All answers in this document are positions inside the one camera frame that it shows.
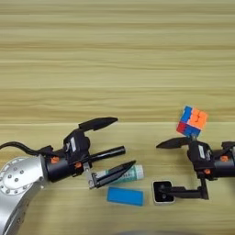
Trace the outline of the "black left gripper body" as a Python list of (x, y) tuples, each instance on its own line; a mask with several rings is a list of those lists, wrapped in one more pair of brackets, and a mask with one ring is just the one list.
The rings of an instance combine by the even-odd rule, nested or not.
[(95, 188), (95, 174), (91, 172), (92, 160), (88, 151), (67, 151), (61, 157), (52, 156), (46, 160), (49, 180), (53, 183), (67, 177), (85, 173), (89, 188)]

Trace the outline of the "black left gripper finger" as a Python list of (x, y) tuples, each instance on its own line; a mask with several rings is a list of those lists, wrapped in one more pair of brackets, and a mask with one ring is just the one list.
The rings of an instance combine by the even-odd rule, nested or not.
[(104, 185), (108, 185), (117, 179), (119, 179), (125, 172), (127, 172), (136, 162), (130, 161), (120, 164), (108, 171), (107, 174), (98, 176), (96, 173), (93, 173), (93, 179), (95, 183), (95, 187), (99, 188)]
[(116, 117), (98, 117), (98, 118), (94, 118), (94, 119), (85, 121), (83, 123), (80, 123), (78, 127), (82, 131), (88, 131), (88, 130), (96, 131), (99, 129), (103, 129), (117, 121), (118, 119)]

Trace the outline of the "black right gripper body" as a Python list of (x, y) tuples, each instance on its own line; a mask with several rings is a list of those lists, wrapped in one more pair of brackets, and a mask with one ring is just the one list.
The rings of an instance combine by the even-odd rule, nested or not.
[(235, 177), (235, 149), (222, 151), (208, 151), (206, 158), (196, 164), (196, 175), (201, 185), (198, 187), (200, 197), (209, 199), (207, 191), (208, 181), (215, 181), (221, 177)]

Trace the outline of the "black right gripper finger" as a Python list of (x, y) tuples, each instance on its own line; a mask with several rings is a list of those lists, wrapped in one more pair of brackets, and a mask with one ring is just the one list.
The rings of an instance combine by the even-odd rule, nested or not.
[(184, 186), (161, 186), (160, 192), (177, 198), (201, 198), (199, 189), (186, 189)]
[(182, 146), (188, 145), (191, 142), (191, 138), (182, 137), (182, 138), (172, 138), (166, 141), (163, 141), (157, 145), (157, 148), (160, 149), (177, 149)]

